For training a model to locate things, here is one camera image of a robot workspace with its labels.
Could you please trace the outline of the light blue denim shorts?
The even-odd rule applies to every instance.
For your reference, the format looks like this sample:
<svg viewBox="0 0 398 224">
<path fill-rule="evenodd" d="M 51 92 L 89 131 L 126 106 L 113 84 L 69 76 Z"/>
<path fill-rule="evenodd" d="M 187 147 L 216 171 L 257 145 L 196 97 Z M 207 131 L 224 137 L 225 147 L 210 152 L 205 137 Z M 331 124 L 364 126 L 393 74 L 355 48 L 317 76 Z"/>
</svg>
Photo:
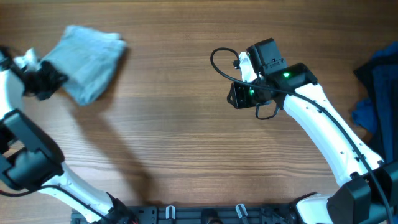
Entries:
<svg viewBox="0 0 398 224">
<path fill-rule="evenodd" d="M 77 104 L 86 106 L 105 92 L 126 48 L 118 33 L 70 25 L 43 59 L 68 77 L 63 88 Z"/>
</svg>

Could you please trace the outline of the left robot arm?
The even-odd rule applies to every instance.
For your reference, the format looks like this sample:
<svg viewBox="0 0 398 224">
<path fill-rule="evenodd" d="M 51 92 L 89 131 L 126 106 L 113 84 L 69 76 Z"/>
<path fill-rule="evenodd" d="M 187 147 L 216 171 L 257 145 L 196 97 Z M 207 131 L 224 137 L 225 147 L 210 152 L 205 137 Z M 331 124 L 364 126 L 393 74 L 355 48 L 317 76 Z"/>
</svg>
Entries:
<svg viewBox="0 0 398 224">
<path fill-rule="evenodd" d="M 57 143 L 22 111 L 23 97 L 46 100 L 68 77 L 48 61 L 20 68 L 9 48 L 1 47 L 1 154 L 17 141 L 23 148 L 1 156 L 1 181 L 22 197 L 40 192 L 55 197 L 80 212 L 88 223 L 136 223 L 135 215 L 118 199 L 96 189 L 65 163 Z"/>
</svg>

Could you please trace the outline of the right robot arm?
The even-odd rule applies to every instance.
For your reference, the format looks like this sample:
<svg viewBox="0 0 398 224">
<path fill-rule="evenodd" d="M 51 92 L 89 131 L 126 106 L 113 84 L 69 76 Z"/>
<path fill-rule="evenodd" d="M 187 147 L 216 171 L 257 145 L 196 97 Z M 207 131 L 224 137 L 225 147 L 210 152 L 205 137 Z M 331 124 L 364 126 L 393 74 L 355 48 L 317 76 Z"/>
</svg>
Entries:
<svg viewBox="0 0 398 224">
<path fill-rule="evenodd" d="M 235 108 L 275 103 L 308 134 L 335 176 L 338 190 L 294 204 L 301 223 L 380 223 L 397 214 L 397 164 L 385 162 L 355 135 L 327 99 L 310 69 L 287 65 L 274 39 L 237 54 L 241 79 L 227 101 Z"/>
</svg>

